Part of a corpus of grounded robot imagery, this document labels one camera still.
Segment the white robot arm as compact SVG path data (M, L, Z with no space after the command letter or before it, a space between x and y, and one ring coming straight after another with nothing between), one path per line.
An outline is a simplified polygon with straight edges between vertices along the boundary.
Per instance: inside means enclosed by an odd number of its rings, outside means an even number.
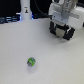
M52 0L49 7L50 32L70 40L76 29L84 24L84 8L77 5L78 0Z

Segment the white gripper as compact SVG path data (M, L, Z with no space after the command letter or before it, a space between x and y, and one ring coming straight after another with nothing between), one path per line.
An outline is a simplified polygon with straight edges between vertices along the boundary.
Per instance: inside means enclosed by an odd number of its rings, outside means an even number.
M84 8L75 7L72 11L64 11L59 5L52 3L49 8L51 19L59 25L68 25L73 28L81 28L84 23ZM66 39L73 37L75 29L71 28L66 34ZM56 26L50 21L50 33L56 35Z

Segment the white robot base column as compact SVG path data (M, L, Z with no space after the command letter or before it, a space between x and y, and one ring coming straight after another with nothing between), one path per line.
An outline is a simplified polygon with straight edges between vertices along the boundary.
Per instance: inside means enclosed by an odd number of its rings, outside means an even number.
M32 12L30 9L30 0L20 0L21 3L21 19L31 20Z

